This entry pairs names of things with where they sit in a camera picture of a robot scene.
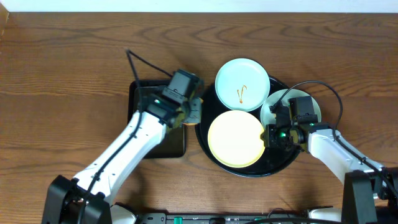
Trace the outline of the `yellow plate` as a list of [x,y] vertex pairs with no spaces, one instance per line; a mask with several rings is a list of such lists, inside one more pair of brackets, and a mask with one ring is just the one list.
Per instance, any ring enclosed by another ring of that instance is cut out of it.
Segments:
[[264,128],[252,114],[231,110],[217,116],[208,130],[208,145],[217,161],[232,168],[248,167],[265,151]]

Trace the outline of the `orange sponge with green pad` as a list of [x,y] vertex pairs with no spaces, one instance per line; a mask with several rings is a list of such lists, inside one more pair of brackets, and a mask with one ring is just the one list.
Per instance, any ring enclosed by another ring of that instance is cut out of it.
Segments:
[[194,126],[194,125],[197,125],[198,123],[187,123],[187,122],[185,122],[183,124],[186,125],[186,126]]

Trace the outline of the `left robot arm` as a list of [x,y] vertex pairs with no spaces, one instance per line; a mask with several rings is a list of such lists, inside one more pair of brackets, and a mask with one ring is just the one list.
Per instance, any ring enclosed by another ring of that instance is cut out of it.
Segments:
[[155,94],[141,98],[126,128],[94,162],[72,179],[59,175],[52,181],[42,223],[135,223],[135,214],[114,199],[170,130],[200,122],[201,98],[180,99],[178,103]]

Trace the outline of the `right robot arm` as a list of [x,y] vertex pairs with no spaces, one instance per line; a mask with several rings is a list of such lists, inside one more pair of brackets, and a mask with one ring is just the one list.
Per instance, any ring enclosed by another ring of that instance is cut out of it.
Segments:
[[343,184],[342,208],[311,209],[311,223],[397,223],[397,168],[369,159],[325,123],[284,128],[268,124],[263,138],[266,147],[311,154]]

